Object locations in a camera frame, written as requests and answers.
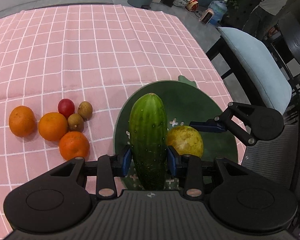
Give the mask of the yellow-green pear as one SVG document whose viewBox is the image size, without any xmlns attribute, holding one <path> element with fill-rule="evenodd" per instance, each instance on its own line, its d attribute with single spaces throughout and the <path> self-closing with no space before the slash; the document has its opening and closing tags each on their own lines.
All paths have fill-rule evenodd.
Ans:
<svg viewBox="0 0 300 240">
<path fill-rule="evenodd" d="M 167 133 L 167 146 L 173 146 L 179 155 L 203 156 L 204 144 L 200 133 L 190 126 L 177 126 Z"/>
</svg>

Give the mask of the small red fruit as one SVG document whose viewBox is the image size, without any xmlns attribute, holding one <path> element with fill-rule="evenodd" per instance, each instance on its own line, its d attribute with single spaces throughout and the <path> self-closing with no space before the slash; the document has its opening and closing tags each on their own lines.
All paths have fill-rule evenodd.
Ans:
<svg viewBox="0 0 300 240">
<path fill-rule="evenodd" d="M 58 112 L 68 119 L 75 113 L 75 104 L 70 99 L 62 99 L 58 103 Z"/>
</svg>

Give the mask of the brown longan right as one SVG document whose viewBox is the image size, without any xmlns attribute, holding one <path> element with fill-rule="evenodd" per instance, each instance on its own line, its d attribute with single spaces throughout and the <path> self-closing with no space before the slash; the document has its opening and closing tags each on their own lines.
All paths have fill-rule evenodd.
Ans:
<svg viewBox="0 0 300 240">
<path fill-rule="evenodd" d="M 83 101 L 79 104 L 77 113 L 84 119 L 89 120 L 93 115 L 93 107 L 91 103 Z"/>
</svg>

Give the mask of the black round table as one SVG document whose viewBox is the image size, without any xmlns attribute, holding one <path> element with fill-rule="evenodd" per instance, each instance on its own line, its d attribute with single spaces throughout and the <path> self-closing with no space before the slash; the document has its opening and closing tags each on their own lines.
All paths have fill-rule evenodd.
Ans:
<svg viewBox="0 0 300 240">
<path fill-rule="evenodd" d="M 278 24 L 287 47 L 300 65 L 300 23 L 292 13 L 288 12 Z"/>
</svg>

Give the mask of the pink checkered tablecloth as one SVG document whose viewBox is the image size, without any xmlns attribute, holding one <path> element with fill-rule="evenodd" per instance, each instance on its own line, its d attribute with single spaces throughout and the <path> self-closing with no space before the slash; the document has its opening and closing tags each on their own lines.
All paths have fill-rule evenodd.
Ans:
<svg viewBox="0 0 300 240">
<path fill-rule="evenodd" d="M 56 112 L 63 98 L 88 101 L 89 159 L 113 152 L 113 131 L 125 101 L 140 87 L 179 76 L 225 109 L 231 101 L 220 75 L 188 27 L 164 12 L 121 5 L 71 5 L 21 11 L 0 19 L 0 239 L 11 227 L 7 194 L 63 162 L 57 144 L 38 133 L 12 134 L 20 105 L 36 118 Z"/>
</svg>

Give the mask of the green colander bowl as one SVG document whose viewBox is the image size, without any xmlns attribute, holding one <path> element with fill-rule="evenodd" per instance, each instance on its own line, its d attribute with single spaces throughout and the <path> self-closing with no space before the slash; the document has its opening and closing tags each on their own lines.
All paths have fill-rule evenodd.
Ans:
<svg viewBox="0 0 300 240">
<path fill-rule="evenodd" d="M 178 81 L 150 83 L 132 94 L 119 113 L 114 130 L 116 154 L 129 143 L 129 116 L 134 103 L 148 93 L 157 94 L 163 101 L 169 129 L 181 124 L 189 125 L 192 121 L 204 122 L 222 113 L 217 103 L 183 76 L 179 76 Z M 224 157 L 238 162 L 236 139 L 230 132 L 202 132 L 200 135 L 204 143 L 203 161 L 212 162 L 216 157 Z"/>
</svg>

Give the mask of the green cucumber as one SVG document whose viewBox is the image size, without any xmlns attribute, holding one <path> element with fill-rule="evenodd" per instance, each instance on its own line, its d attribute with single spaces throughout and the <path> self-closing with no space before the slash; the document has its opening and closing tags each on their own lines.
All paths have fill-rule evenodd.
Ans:
<svg viewBox="0 0 300 240">
<path fill-rule="evenodd" d="M 167 114 L 160 97 L 148 93 L 133 105 L 129 116 L 130 146 L 139 181 L 147 191 L 164 188 Z"/>
</svg>

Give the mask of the black wooden chair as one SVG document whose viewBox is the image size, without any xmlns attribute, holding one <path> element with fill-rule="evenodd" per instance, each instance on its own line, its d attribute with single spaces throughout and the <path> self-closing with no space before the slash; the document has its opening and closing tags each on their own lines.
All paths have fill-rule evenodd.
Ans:
<svg viewBox="0 0 300 240">
<path fill-rule="evenodd" d="M 249 102 L 254 105 L 264 105 L 266 101 L 262 98 L 261 86 L 257 84 L 262 79 L 261 72 L 271 71 L 275 74 L 278 69 L 282 68 L 273 59 L 270 51 L 267 48 L 265 49 L 265 53 L 263 54 L 265 62 L 253 63 L 252 58 L 243 58 L 232 42 L 221 36 L 206 52 L 209 60 L 213 60 L 218 54 L 223 57 L 230 67 L 221 78 L 224 80 L 229 75 L 234 74 Z"/>
</svg>

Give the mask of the orange tangerine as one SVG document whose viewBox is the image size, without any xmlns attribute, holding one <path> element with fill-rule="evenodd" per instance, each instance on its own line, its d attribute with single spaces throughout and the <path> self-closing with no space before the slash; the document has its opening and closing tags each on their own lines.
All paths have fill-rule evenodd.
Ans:
<svg viewBox="0 0 300 240">
<path fill-rule="evenodd" d="M 39 120 L 38 132 L 47 141 L 60 141 L 68 132 L 68 122 L 61 113 L 50 112 Z"/>
<path fill-rule="evenodd" d="M 64 160 L 69 161 L 75 157 L 86 158 L 89 155 L 90 144 L 81 132 L 68 132 L 59 141 L 59 152 Z"/>
<path fill-rule="evenodd" d="M 18 106 L 11 111 L 9 127 L 17 137 L 27 137 L 37 129 L 37 121 L 32 109 L 27 106 Z"/>
</svg>

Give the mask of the light blue seat cushion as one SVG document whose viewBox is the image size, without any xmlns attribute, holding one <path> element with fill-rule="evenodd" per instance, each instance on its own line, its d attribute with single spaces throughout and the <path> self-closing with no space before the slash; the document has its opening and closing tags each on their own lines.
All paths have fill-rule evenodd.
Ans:
<svg viewBox="0 0 300 240">
<path fill-rule="evenodd" d="M 292 97 L 292 88 L 264 43 L 235 28 L 218 31 L 255 85 L 268 108 L 284 113 Z"/>
</svg>

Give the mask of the small white heater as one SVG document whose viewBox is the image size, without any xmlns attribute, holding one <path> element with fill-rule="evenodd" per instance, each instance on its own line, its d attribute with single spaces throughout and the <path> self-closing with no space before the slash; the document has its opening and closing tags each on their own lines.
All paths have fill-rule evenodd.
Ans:
<svg viewBox="0 0 300 240">
<path fill-rule="evenodd" d="M 200 22 L 202 22 L 203 24 L 207 24 L 210 22 L 210 20 L 211 20 L 211 18 L 213 18 L 213 16 L 214 16 L 213 10 L 211 8 L 208 8 L 202 13 Z"/>
</svg>

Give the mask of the brown longan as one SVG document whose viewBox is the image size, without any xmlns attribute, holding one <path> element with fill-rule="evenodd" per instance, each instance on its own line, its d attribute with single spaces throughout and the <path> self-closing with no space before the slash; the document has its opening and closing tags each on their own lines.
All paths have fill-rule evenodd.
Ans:
<svg viewBox="0 0 300 240">
<path fill-rule="evenodd" d="M 74 113 L 68 117 L 68 126 L 69 131 L 83 132 L 84 120 L 79 114 Z"/>
<path fill-rule="evenodd" d="M 93 115 L 93 107 L 91 103 L 83 101 L 79 104 L 77 113 L 84 119 L 89 120 Z"/>
</svg>

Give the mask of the seated person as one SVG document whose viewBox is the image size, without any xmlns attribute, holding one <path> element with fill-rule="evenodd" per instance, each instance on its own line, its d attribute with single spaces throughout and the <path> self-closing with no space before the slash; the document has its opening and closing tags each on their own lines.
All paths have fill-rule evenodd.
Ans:
<svg viewBox="0 0 300 240">
<path fill-rule="evenodd" d="M 262 40 L 273 18 L 288 0 L 262 0 L 252 11 L 242 31 Z"/>
</svg>

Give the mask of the blue water jug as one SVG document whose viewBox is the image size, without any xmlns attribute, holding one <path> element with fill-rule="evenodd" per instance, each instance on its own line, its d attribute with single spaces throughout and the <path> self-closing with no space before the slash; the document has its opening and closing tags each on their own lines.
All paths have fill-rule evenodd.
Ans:
<svg viewBox="0 0 300 240">
<path fill-rule="evenodd" d="M 228 0 L 214 0 L 209 4 L 208 8 L 214 13 L 210 20 L 211 24 L 217 25 L 222 20 L 228 10 L 226 5 L 227 1 Z"/>
</svg>

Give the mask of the brown longan middle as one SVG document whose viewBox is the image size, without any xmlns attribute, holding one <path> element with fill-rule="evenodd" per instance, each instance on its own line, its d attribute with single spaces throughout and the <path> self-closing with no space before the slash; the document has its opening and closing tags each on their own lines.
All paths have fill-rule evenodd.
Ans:
<svg viewBox="0 0 300 240">
<path fill-rule="evenodd" d="M 68 126 L 69 131 L 83 132 L 84 120 L 79 114 L 74 113 L 68 117 Z"/>
</svg>

